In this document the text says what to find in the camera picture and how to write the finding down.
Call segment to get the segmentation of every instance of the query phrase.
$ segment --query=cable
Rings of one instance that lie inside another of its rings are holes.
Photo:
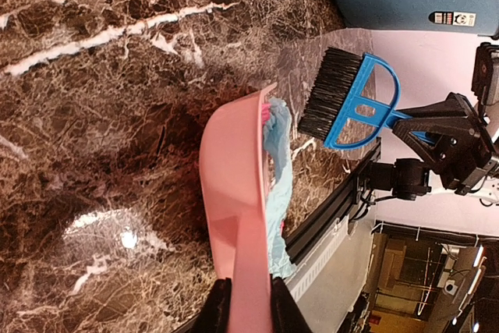
[[[468,273],[470,271],[471,271],[471,269],[461,269],[460,271],[456,271],[456,272],[452,272],[451,271],[451,274],[449,275],[449,278],[450,277],[454,277],[455,275],[462,275],[462,272]]]
[[[373,193],[374,190],[370,190],[367,194],[367,198],[364,198],[362,194],[360,195],[360,200],[363,202],[363,204],[362,206],[360,206],[359,210],[353,215],[349,222],[355,222],[367,216],[371,206],[370,198],[373,196]]]
[[[485,177],[483,177],[483,180],[482,180],[482,183],[480,184],[480,187],[478,189],[470,190],[469,193],[470,194],[478,193],[483,188],[483,185],[485,185],[487,178],[488,178],[487,175]]]
[[[489,203],[489,204],[486,204],[483,202],[483,199],[479,199],[480,203],[484,206],[484,207],[492,207],[494,205],[494,203]]]
[[[381,198],[377,198],[376,200],[374,200],[374,203],[379,203],[379,202],[383,202],[384,200],[390,200],[390,199],[397,199],[398,197],[394,196],[394,195],[389,195],[388,197],[381,197]]]
[[[371,234],[382,233],[383,232],[383,225],[384,225],[384,221],[378,222],[376,224],[376,226],[371,230]]]

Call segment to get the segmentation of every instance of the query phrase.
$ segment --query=light blue cloth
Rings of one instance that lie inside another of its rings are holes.
[[[293,171],[289,132],[291,113],[286,102],[275,97],[269,100],[271,118],[264,126],[264,150],[275,166],[275,185],[267,197],[267,243],[269,270],[274,277],[286,278],[296,269],[286,253],[281,236],[281,223],[286,217],[293,188]]]

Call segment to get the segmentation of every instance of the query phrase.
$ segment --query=light fixture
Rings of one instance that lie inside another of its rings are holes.
[[[476,272],[476,276],[473,279],[473,282],[471,283],[471,286],[469,287],[468,290],[469,295],[472,295],[475,292],[476,283],[478,282],[478,279],[480,278],[481,274],[482,274],[482,268],[479,268],[479,270]]]
[[[483,255],[483,246],[480,246],[480,248],[478,249],[478,254],[476,255],[475,258],[475,263],[473,264],[474,268],[478,267],[478,264],[480,264],[480,261],[482,260],[482,255]]]

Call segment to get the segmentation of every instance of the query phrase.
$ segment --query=dustpan handle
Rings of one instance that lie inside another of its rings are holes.
[[[227,333],[271,333],[267,227],[259,210],[239,217]]]
[[[381,103],[364,97],[362,92],[367,84],[367,81],[372,74],[374,67],[376,65],[384,67],[393,77],[394,81],[394,94],[391,99],[390,104]],[[410,119],[410,116],[395,111],[398,101],[400,99],[401,85],[400,80],[397,77],[397,73],[391,68],[391,66],[385,62],[382,58],[378,58],[375,55],[364,54],[362,64],[356,75],[352,89],[345,100],[343,106],[347,108],[346,111],[340,111],[338,117],[335,119],[331,131],[327,135],[324,141],[324,146],[329,148],[335,148],[338,150],[354,150],[366,146],[375,140],[381,133],[384,127],[390,128],[400,119]],[[356,109],[360,105],[365,105],[367,107],[374,108],[375,113],[373,116],[360,115]],[[338,139],[342,133],[349,119],[354,119],[358,122],[370,125],[374,127],[374,131],[365,139],[355,142],[355,143],[339,143]],[[428,143],[433,143],[433,141],[426,136],[425,133],[417,133],[416,136],[421,140]]]

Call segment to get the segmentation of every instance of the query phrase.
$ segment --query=pink dustpan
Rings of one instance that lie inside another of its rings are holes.
[[[262,108],[268,108],[265,96],[275,86],[220,107],[201,141],[200,177],[215,271],[218,278],[232,280],[228,333],[272,332]]]

